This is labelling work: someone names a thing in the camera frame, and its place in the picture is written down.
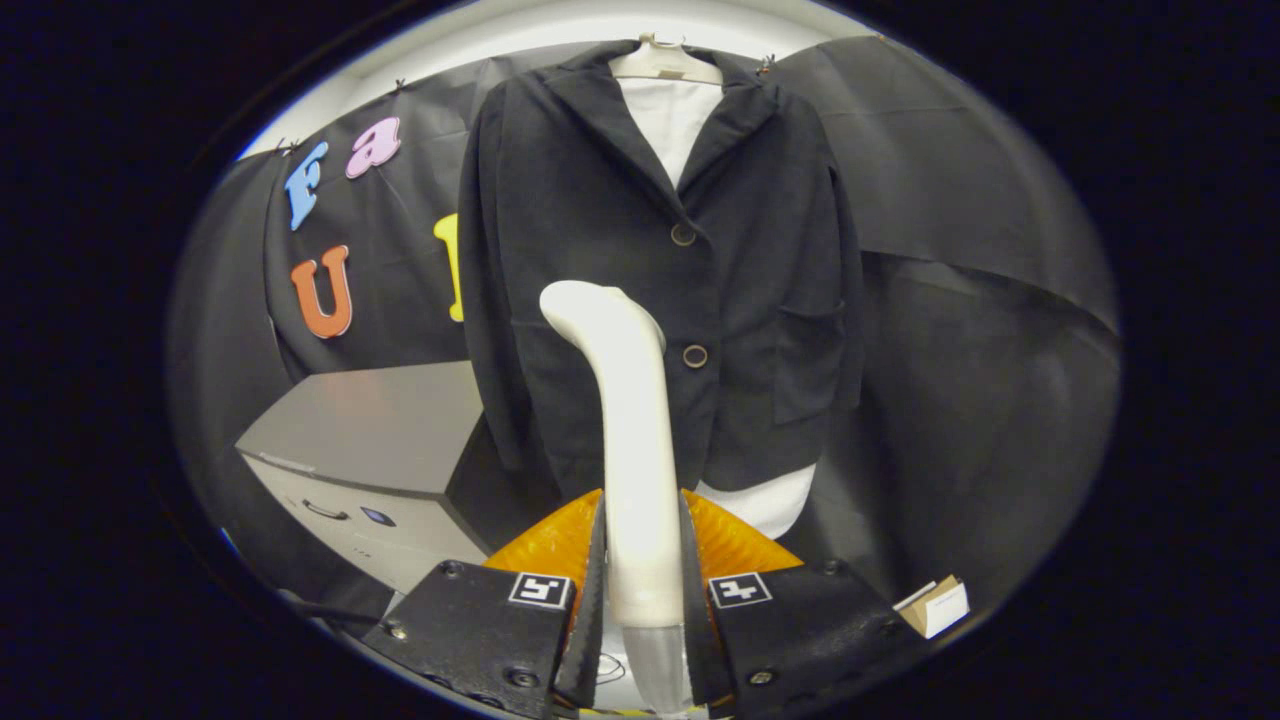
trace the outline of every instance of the black blazer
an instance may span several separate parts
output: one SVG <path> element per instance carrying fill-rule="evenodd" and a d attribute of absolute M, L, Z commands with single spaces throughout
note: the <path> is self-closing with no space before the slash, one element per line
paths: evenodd
<path fill-rule="evenodd" d="M 567 498 L 603 483 L 600 398 L 539 311 L 552 282 L 620 287 L 658 320 L 681 487 L 742 489 L 815 462 L 828 411 L 860 391 L 861 264 L 817 113 L 691 50 L 721 68 L 724 97 L 672 187 L 607 64 L 637 47 L 495 86 L 462 168 L 463 329 L 485 416 L 518 469 L 535 414 Z"/>

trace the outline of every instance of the orange letter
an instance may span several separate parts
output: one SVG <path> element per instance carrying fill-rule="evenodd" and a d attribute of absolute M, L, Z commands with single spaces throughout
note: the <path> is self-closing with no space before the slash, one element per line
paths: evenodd
<path fill-rule="evenodd" d="M 302 319 L 307 323 L 307 329 L 319 338 L 328 340 L 338 337 L 351 327 L 351 290 L 347 287 L 347 246 L 330 247 L 320 256 L 320 261 L 329 268 L 329 283 L 333 284 L 334 307 L 332 315 L 320 310 L 320 299 L 316 297 L 316 261 L 307 260 L 293 268 L 289 279 L 298 290 L 298 304 L 302 306 Z"/>

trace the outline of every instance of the white hanger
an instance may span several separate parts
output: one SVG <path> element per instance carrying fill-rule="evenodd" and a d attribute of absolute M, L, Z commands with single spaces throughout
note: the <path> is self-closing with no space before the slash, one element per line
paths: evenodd
<path fill-rule="evenodd" d="M 640 35 L 640 49 L 609 60 L 613 77 L 645 77 L 724 85 L 724 74 L 710 63 L 685 53 L 682 42 L 659 42 L 654 33 Z"/>

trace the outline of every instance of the white wall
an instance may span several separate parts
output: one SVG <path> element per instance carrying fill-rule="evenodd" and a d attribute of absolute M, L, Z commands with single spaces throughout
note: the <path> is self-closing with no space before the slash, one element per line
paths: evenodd
<path fill-rule="evenodd" d="M 374 47 L 317 85 L 268 126 L 243 155 L 302 140 L 335 118 L 415 79 L 494 55 L 566 42 L 637 37 L 778 59 L 873 31 L 805 0 L 479 0 Z"/>

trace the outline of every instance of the jacket button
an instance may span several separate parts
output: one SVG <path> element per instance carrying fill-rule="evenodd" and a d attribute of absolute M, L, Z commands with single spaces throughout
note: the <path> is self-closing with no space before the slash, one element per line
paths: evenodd
<path fill-rule="evenodd" d="M 671 240 L 681 247 L 689 247 L 698 240 L 698 233 L 689 225 L 676 224 L 671 228 Z"/>
<path fill-rule="evenodd" d="M 707 364 L 707 348 L 700 345 L 690 345 L 685 348 L 685 365 L 698 369 Z"/>

